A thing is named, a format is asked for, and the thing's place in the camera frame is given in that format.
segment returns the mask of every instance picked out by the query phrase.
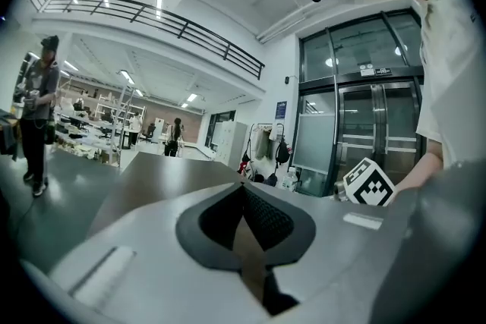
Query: glass door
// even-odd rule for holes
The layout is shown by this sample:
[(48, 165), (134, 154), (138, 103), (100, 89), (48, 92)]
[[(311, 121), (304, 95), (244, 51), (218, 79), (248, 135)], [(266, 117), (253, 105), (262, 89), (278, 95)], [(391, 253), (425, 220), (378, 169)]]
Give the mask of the glass door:
[(373, 84), (339, 89), (336, 181), (342, 181), (364, 157), (376, 157), (381, 136), (376, 89)]
[(421, 138), (416, 134), (420, 108), (413, 82), (378, 86), (384, 107), (385, 145), (380, 167), (398, 184), (421, 158)]
[(340, 88), (334, 182), (367, 157), (398, 184), (421, 157), (419, 111), (412, 81)]

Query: white shirt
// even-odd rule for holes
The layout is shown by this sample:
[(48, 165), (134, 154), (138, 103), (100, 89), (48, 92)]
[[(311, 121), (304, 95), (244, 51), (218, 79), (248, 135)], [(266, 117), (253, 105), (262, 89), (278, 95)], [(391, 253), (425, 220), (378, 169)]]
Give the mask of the white shirt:
[(137, 131), (139, 133), (141, 128), (142, 128), (142, 118), (139, 115), (132, 116), (130, 118), (130, 129)]
[(486, 40), (470, 0), (418, 0), (424, 92), (417, 133), (441, 142), (444, 167), (486, 158)]

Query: white cabinet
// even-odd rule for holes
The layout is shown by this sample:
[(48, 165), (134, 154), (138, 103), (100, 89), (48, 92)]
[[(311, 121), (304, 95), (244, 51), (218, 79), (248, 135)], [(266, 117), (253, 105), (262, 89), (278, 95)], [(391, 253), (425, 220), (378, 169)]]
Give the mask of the white cabinet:
[(231, 169), (239, 169), (246, 128), (246, 124), (238, 123), (237, 121), (224, 121), (221, 123), (219, 139), (216, 141), (218, 151), (216, 152), (215, 161), (222, 162)]

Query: black railing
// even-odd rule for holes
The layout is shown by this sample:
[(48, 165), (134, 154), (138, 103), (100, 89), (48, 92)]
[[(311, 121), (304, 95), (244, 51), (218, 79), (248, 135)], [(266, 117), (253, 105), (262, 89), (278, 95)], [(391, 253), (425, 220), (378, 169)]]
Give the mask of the black railing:
[(84, 12), (125, 19), (170, 33), (231, 62), (258, 80), (265, 65), (227, 39), (180, 15), (135, 0), (31, 0), (45, 13)]

